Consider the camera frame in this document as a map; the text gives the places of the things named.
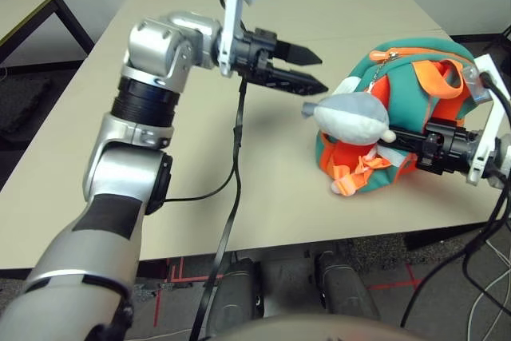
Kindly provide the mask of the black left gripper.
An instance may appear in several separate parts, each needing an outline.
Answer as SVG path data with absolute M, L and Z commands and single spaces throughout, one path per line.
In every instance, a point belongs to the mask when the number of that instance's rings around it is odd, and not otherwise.
M 294 65 L 322 64 L 322 59 L 305 46 L 277 41 L 276 33 L 256 28 L 236 38 L 234 48 L 231 68 L 249 83 L 303 97 L 328 91 L 321 81 L 308 73 L 273 69 L 269 62 L 275 57 Z

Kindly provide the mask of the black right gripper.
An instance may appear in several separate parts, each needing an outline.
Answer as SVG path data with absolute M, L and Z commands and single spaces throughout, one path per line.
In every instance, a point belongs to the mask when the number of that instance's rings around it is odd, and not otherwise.
M 444 172 L 467 175 L 480 141 L 479 131 L 437 118 L 426 123 L 424 133 L 390 130 L 396 135 L 396 149 L 417 154 L 416 168 L 437 175 Z

